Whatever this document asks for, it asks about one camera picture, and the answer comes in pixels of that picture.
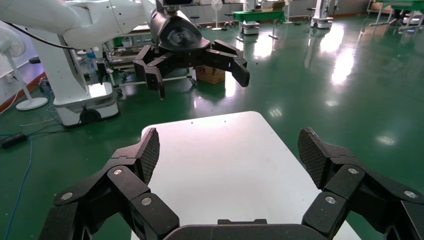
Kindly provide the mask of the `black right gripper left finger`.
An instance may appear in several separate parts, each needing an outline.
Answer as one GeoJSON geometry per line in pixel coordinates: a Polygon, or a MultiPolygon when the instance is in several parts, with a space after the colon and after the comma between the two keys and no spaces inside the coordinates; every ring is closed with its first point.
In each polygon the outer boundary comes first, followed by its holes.
{"type": "Polygon", "coordinates": [[[90,240],[119,214],[139,239],[164,239],[180,220],[148,186],[159,155],[155,128],[140,142],[117,149],[98,172],[57,194],[39,238],[90,240]]]}

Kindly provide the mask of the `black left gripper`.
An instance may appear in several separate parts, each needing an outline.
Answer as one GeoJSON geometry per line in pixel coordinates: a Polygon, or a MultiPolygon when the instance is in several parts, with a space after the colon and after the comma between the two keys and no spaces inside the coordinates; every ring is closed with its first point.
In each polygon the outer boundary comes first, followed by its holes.
{"type": "Polygon", "coordinates": [[[150,20],[152,45],[144,45],[132,61],[138,80],[147,89],[156,91],[161,100],[166,98],[163,75],[174,69],[206,65],[230,72],[238,84],[246,88],[250,82],[248,62],[244,52],[222,40],[213,43],[180,11],[155,11],[150,20]]]}

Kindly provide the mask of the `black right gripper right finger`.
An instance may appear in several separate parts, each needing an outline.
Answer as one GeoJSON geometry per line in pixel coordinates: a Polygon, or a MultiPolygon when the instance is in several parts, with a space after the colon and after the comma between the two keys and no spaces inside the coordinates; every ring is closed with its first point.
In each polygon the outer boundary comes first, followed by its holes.
{"type": "Polygon", "coordinates": [[[386,240],[424,237],[424,196],[367,167],[348,148],[324,142],[310,127],[302,128],[297,148],[319,194],[301,223],[328,240],[348,214],[362,216],[386,240]]]}

